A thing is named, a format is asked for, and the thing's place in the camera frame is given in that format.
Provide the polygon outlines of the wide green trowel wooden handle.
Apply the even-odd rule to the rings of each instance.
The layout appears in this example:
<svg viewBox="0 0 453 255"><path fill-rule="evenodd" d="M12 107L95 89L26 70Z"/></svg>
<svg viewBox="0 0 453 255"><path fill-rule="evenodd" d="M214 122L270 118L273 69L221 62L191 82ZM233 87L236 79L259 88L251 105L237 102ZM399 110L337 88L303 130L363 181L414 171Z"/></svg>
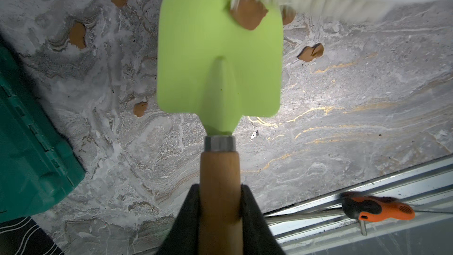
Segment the wide green trowel wooden handle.
<svg viewBox="0 0 453 255"><path fill-rule="evenodd" d="M280 107L280 9L260 6L263 17L249 30L231 6L231 0L163 0L159 14L158 105L167 113L197 115L206 132L197 255L244 255L233 133L243 116L270 117Z"/></svg>

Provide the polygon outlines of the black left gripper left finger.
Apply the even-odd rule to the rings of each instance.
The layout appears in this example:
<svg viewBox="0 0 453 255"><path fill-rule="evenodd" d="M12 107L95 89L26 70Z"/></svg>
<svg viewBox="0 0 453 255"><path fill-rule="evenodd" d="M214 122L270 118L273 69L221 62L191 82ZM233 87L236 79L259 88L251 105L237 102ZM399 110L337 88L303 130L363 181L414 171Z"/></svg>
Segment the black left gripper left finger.
<svg viewBox="0 0 453 255"><path fill-rule="evenodd" d="M199 227L199 184L189 189L171 231L157 255L197 255Z"/></svg>

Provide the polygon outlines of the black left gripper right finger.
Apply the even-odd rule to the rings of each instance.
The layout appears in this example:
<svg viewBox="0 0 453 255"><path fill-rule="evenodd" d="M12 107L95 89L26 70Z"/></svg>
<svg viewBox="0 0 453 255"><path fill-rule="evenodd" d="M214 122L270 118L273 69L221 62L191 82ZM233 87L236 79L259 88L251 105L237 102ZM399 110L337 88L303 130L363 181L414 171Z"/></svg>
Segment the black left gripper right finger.
<svg viewBox="0 0 453 255"><path fill-rule="evenodd" d="M245 255L284 255L247 185L241 185L240 213L243 220Z"/></svg>

